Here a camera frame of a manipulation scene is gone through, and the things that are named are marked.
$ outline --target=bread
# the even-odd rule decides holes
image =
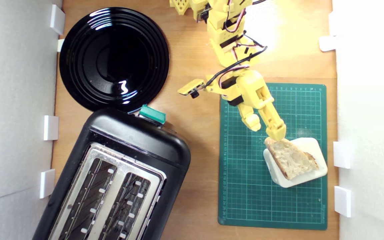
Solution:
[[[318,170],[315,158],[307,152],[300,151],[287,139],[275,141],[272,138],[265,139],[265,145],[286,179]]]

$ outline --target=bread crust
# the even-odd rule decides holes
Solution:
[[[303,151],[300,151],[299,148],[297,148],[297,146],[295,146],[294,144],[292,144],[290,141],[288,141],[287,139],[282,139],[281,141],[283,142],[288,142],[288,145],[290,145],[292,148],[294,148],[295,150],[299,151],[299,152],[303,152]],[[266,148],[269,150],[269,152],[271,153],[273,159],[275,160],[275,163],[276,165],[279,167],[279,170],[281,170],[282,174],[284,175],[284,177],[287,179],[287,180],[291,180],[292,178],[290,176],[288,176],[287,174],[287,171],[285,170],[285,168],[282,166],[281,164],[281,161],[275,157],[276,154],[272,148],[272,145],[275,143],[276,141],[273,140],[272,138],[266,138],[265,139],[265,145],[266,145]],[[309,154],[308,152],[303,152],[306,157],[315,165],[316,169],[318,170],[319,169],[319,166],[317,164],[317,162],[315,161],[315,158]]]

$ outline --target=black plate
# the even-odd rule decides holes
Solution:
[[[105,8],[69,31],[59,67],[68,92],[85,108],[133,112],[164,85],[169,51],[153,20],[131,9]]]

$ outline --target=white wall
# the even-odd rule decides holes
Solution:
[[[30,239],[48,201],[38,184],[52,153],[42,140],[55,101],[52,3],[61,7],[61,0],[0,0],[0,239]]]
[[[384,1],[334,0],[338,140],[352,146],[352,217],[340,216],[341,240],[384,240]]]

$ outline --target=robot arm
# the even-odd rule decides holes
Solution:
[[[225,69],[207,81],[195,79],[178,90],[182,95],[199,96],[198,91],[220,94],[230,105],[237,106],[245,126],[253,131],[261,128],[256,109],[266,126],[266,133],[274,140],[285,137],[286,126],[273,106],[273,97],[263,77],[249,67],[259,61],[258,55],[266,50],[245,35],[245,8],[255,3],[252,0],[170,0],[179,14],[186,8],[194,11],[194,19],[207,23],[210,44],[219,64]]]

